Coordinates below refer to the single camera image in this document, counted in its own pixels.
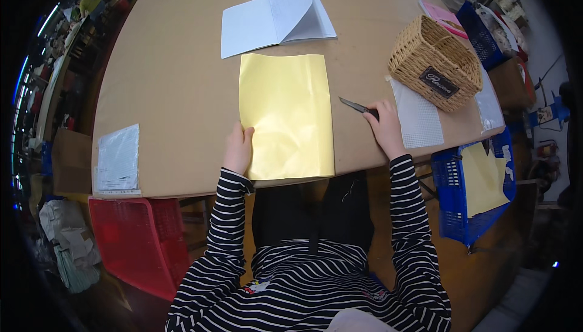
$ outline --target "black pants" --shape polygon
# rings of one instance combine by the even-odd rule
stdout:
[[[318,239],[362,247],[368,253],[374,226],[368,208],[365,171],[330,179],[318,204],[305,204],[299,185],[258,189],[253,207],[255,247],[282,240],[310,239],[317,252]]]

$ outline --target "hand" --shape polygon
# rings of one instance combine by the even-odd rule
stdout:
[[[224,154],[223,168],[243,175],[251,161],[251,138],[255,129],[243,131],[241,122],[235,122],[233,131],[227,136],[227,151]]]
[[[363,113],[363,116],[373,129],[378,144],[385,151],[389,160],[407,154],[407,151],[404,149],[401,123],[399,122],[395,106],[387,99],[384,99],[379,102],[374,102],[368,107],[378,110],[379,121],[370,113]]]

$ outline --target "yellow paper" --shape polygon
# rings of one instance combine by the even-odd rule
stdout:
[[[506,159],[488,155],[479,142],[462,150],[463,178],[468,201],[468,219],[508,203],[502,186]]]
[[[239,113],[244,128],[255,127],[249,179],[334,175],[323,55],[242,55]]]

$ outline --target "black and white striped sleeve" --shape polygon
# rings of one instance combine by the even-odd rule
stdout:
[[[240,287],[239,278],[245,273],[245,194],[253,191],[246,177],[221,169],[208,249],[186,272],[170,307],[166,331],[189,331],[209,307]]]
[[[441,286],[437,253],[425,201],[411,155],[390,162],[390,217],[393,265],[397,271],[395,292],[428,331],[451,327],[451,306]]]

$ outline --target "wicker basket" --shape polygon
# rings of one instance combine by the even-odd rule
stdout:
[[[482,90],[480,61],[426,15],[397,36],[390,74],[445,111],[453,111]]]

